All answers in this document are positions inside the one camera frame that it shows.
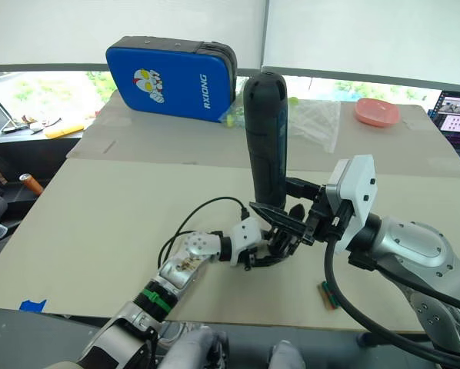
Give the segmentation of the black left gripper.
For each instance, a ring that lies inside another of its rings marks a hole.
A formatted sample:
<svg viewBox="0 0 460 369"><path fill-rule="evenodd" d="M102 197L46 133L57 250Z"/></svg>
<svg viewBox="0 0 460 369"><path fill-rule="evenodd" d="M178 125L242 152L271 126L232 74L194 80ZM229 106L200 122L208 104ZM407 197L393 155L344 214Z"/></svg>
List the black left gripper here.
<svg viewBox="0 0 460 369"><path fill-rule="evenodd" d="M305 209L302 204L296 204L288 215L294 219L303 219ZM300 245L299 238L277 228L262 231L262 236L263 239L243 252L245 270L279 264L292 256Z"/></svg>

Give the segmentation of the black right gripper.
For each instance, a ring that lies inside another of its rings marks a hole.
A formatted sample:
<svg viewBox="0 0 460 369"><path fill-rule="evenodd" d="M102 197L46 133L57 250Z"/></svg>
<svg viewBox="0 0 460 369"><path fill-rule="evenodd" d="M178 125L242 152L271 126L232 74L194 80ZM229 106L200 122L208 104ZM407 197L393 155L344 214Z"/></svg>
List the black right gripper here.
<svg viewBox="0 0 460 369"><path fill-rule="evenodd" d="M336 210L329 203L326 187L304 181L300 178L285 179L286 194L294 198L314 198L303 219L291 218L288 213L269 204L250 202L254 212L268 222L273 228L286 231L296 237L302 237L302 243L313 245L315 241L328 242L330 238L339 241L354 214L350 200L340 200Z"/></svg>

